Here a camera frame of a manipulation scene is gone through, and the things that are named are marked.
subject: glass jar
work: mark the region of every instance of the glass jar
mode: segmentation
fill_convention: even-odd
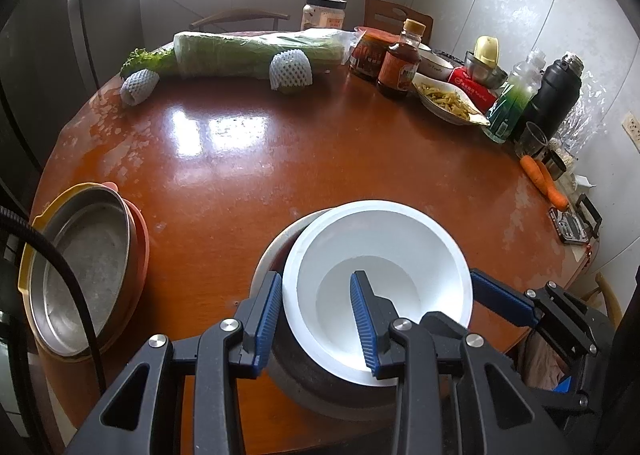
[[[354,30],[364,31],[364,35],[351,53],[349,68],[357,76],[375,81],[382,68],[387,48],[397,43],[400,37],[371,27],[356,27]]]
[[[345,0],[306,0],[300,30],[313,27],[341,29],[346,7]]]

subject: plate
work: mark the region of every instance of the plate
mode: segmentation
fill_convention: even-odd
[[[423,96],[418,90],[417,85],[427,85],[442,90],[443,92],[455,92],[460,96],[462,102],[464,102],[467,106],[469,106],[473,113],[469,114],[469,120],[466,120],[462,117],[458,117],[457,115],[452,114],[448,110],[444,108],[440,108],[437,104],[435,104],[431,99]],[[414,86],[415,92],[422,104],[430,111],[432,114],[437,115],[442,120],[450,122],[451,124],[456,124],[459,126],[463,125],[476,125],[476,126],[489,126],[489,120],[476,108],[471,99],[464,93],[464,91],[458,88],[456,85],[452,85],[451,83],[445,83],[442,81],[434,80],[432,78],[428,78],[427,76],[423,76],[422,74],[416,72],[414,76]]]

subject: green bottle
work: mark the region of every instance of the green bottle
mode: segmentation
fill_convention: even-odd
[[[545,53],[538,48],[513,67],[502,94],[486,113],[490,125],[482,131],[491,140],[502,144],[509,138],[527,103],[542,85],[544,67]]]

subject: yellow lid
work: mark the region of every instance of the yellow lid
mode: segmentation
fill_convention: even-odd
[[[498,57],[500,57],[500,45],[498,44],[498,38],[491,36],[481,36],[476,40],[476,46],[474,47],[474,57],[479,59],[482,63],[495,69],[498,65]]]
[[[412,32],[413,34],[422,36],[424,34],[425,29],[426,27],[423,24],[421,24],[419,21],[415,21],[409,18],[404,20],[404,30],[407,32]]]

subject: sauce jar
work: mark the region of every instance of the sauce jar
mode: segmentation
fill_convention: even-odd
[[[418,47],[426,27],[415,20],[404,21],[398,43],[390,45],[378,75],[378,90],[389,98],[406,96],[420,63]]]
[[[356,27],[356,31],[364,31],[351,58],[349,66],[357,76],[369,81],[375,81],[380,73],[389,45],[397,43],[399,36],[371,27]]]
[[[346,8],[345,0],[306,0],[300,30],[313,27],[341,29]]]

